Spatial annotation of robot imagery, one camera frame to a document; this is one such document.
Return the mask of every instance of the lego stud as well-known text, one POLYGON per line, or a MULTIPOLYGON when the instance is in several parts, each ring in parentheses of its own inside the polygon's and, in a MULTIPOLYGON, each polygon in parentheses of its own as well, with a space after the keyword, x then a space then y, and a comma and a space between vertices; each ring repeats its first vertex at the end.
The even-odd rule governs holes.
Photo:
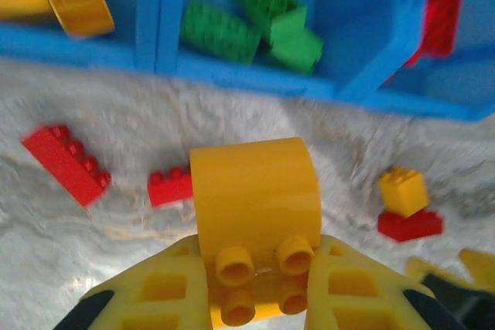
POLYGON ((278 245, 275 254, 280 270, 289 276, 307 272, 315 255, 308 240, 302 236, 289 237, 278 245))
POLYGON ((308 306, 306 286, 301 281, 290 280, 282 283, 278 293, 278 307, 285 315, 296 315, 308 306))
POLYGON ((220 302, 220 316, 227 326, 246 325, 255 313, 254 299, 246 289, 229 291, 220 302))
POLYGON ((217 280, 224 286, 239 287, 254 275, 253 262, 243 247, 229 247, 215 257, 217 280))

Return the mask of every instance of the white fluffy rug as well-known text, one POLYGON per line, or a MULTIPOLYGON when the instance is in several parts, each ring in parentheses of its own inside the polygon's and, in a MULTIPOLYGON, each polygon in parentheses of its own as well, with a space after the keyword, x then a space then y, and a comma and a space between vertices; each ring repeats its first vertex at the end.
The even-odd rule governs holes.
MULTIPOLYGON (((50 330, 89 288, 195 233, 194 209, 153 212, 151 170, 191 148, 302 136, 318 171, 323 232, 401 271, 419 255, 463 273, 463 247, 495 251, 495 117, 416 121, 336 105, 226 93, 199 84, 0 61, 0 318, 50 330), (111 191, 82 210, 19 143, 65 122, 108 168, 111 191), (379 236, 377 177, 425 173, 441 236, 402 245, 379 236)), ((302 329, 304 315, 243 328, 302 329)))

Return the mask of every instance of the blue plastic bin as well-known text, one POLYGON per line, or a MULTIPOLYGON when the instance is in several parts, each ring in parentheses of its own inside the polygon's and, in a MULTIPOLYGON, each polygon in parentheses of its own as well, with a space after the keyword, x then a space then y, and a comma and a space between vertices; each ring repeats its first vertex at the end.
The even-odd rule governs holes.
POLYGON ((154 73, 159 0, 106 0, 115 32, 84 41, 67 37, 59 26, 0 24, 0 53, 86 68, 154 73))
POLYGON ((495 111, 495 0, 463 0, 454 53, 421 60, 365 102, 419 117, 477 121, 495 111))
MULTIPOLYGON (((157 73, 218 87, 283 97, 360 103, 418 48, 425 0, 300 0, 307 26, 325 41, 313 76, 257 60, 251 66, 198 53, 179 43, 183 9, 192 0, 162 0, 157 73)), ((243 16, 233 0, 204 0, 243 16)))

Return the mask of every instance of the green lego brick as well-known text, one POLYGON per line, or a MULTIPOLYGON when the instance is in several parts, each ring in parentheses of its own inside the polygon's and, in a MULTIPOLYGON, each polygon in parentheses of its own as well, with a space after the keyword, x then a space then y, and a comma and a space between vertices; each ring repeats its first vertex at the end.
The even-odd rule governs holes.
POLYGON ((269 56, 300 73, 312 73, 323 54, 323 41, 308 29, 271 46, 269 56))
POLYGON ((270 43, 301 33, 304 29, 307 7, 297 0, 236 1, 270 43))
POLYGON ((180 39, 214 56, 252 63, 261 32, 238 17, 195 1, 183 16, 180 39))

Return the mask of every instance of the blue storage box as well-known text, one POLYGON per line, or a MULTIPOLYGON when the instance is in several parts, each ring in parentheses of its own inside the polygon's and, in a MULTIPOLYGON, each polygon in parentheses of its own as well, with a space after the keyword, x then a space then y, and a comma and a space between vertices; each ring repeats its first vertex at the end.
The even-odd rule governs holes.
POLYGON ((159 0, 106 0, 115 22, 112 34, 76 41, 60 26, 0 24, 0 53, 86 68, 154 73, 159 0))
POLYGON ((495 0, 463 0, 454 53, 400 70, 365 102, 418 117, 477 121, 495 111, 495 0))
MULTIPOLYGON (((360 103, 415 52, 425 0, 299 0, 306 25, 325 41, 313 76, 256 60, 241 65, 179 43, 179 15, 192 0, 162 0, 157 73, 283 97, 360 103)), ((233 0, 204 0, 244 16, 233 0)))

